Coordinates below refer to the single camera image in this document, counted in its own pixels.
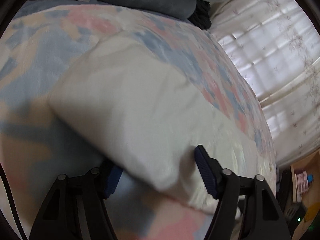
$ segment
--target multicolored bedspread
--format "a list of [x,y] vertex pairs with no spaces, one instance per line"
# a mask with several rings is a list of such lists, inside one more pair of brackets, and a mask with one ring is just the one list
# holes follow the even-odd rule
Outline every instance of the multicolored bedspread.
[[[100,38],[122,30],[180,69],[256,143],[257,173],[275,187],[275,153],[260,105],[208,32],[116,6],[58,6],[13,20],[0,40],[0,161],[27,233],[58,174],[82,175],[103,159],[53,115],[47,94],[60,75]],[[4,194],[0,185],[0,208],[15,227]],[[203,239],[212,218],[126,173],[106,207],[120,240]]]

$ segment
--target yellow object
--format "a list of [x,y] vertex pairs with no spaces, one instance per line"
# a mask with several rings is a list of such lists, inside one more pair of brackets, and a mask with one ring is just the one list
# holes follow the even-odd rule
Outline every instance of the yellow object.
[[316,217],[316,215],[318,214],[320,210],[320,202],[317,202],[315,204],[313,204],[312,206],[310,206],[307,210],[307,213],[304,217],[305,222],[308,222],[309,220],[312,220]]

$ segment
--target sheer curtain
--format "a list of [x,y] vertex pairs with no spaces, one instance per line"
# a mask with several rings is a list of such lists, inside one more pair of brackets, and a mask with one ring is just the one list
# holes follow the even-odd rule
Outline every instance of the sheer curtain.
[[294,0],[231,0],[210,32],[256,94],[285,166],[320,145],[320,37]]

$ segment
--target metal screw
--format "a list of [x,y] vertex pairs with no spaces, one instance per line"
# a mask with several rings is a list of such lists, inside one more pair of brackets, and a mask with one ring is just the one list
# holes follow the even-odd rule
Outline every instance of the metal screw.
[[58,180],[64,180],[66,178],[66,175],[65,174],[60,174],[58,176]]
[[231,175],[231,174],[232,174],[232,171],[229,170],[229,169],[223,169],[223,170],[222,170],[222,173],[225,174],[225,175]]
[[91,169],[92,174],[98,174],[99,173],[99,168],[93,168]]
[[256,179],[258,181],[264,181],[264,177],[262,175],[260,175],[260,174],[256,175]]

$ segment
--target white pillowcase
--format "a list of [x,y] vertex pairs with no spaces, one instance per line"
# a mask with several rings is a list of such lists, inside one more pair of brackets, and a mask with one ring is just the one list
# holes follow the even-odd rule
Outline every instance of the white pillowcase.
[[[243,164],[237,156],[244,151],[258,155],[255,143],[183,74],[126,32],[99,41],[82,55],[57,82],[49,103],[130,174],[209,213],[217,201],[206,192],[193,157],[195,146],[203,144],[235,173]],[[253,165],[239,175],[255,173]]]

